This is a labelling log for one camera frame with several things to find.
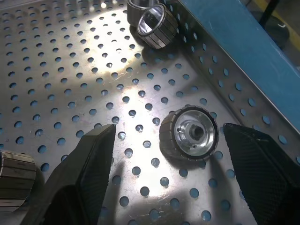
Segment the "grey ribbed metal roller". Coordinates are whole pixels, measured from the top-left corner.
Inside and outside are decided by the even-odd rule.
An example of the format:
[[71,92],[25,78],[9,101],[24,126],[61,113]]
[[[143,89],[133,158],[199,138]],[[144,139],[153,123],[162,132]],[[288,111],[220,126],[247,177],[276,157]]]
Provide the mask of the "grey ribbed metal roller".
[[196,105],[169,112],[159,128],[160,150],[177,160],[206,160],[214,153],[218,141],[215,119]]
[[159,0],[128,0],[127,1],[127,21],[137,28],[143,13],[152,6],[159,3]]
[[161,49],[172,42],[177,34],[178,22],[162,3],[143,13],[137,26],[138,36],[150,47]]
[[31,156],[0,151],[0,213],[13,212],[22,206],[30,195],[36,172]]

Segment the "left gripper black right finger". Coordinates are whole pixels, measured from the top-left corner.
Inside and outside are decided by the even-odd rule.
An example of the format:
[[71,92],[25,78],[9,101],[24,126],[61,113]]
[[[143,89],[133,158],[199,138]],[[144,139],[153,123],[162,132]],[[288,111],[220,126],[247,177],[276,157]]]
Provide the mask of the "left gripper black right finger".
[[300,225],[300,166],[268,135],[223,126],[236,179],[258,225]]

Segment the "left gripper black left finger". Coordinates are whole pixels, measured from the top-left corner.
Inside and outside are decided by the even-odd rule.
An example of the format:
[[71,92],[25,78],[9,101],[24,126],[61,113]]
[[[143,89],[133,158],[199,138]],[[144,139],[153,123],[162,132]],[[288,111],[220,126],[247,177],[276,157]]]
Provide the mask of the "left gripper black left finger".
[[97,225],[108,186],[116,126],[94,128],[53,170],[22,225]]

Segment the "dark round stand base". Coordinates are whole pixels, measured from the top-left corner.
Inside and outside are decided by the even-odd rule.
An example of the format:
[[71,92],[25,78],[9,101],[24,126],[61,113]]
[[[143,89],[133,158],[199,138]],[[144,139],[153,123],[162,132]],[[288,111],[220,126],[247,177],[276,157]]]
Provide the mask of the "dark round stand base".
[[275,16],[267,19],[260,19],[260,25],[265,29],[275,44],[282,50],[290,37],[287,25]]

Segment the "perforated steel tray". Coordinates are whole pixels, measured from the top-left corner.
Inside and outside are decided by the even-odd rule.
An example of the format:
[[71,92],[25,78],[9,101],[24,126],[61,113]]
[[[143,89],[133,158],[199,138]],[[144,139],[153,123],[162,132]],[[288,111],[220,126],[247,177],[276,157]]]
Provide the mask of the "perforated steel tray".
[[[180,1],[161,50],[127,22],[126,0],[0,0],[0,150],[53,170],[93,128],[115,124],[99,225],[255,225],[236,180],[225,123],[270,135],[296,161],[300,132]],[[188,105],[206,109],[219,139],[211,158],[179,162],[159,127]]]

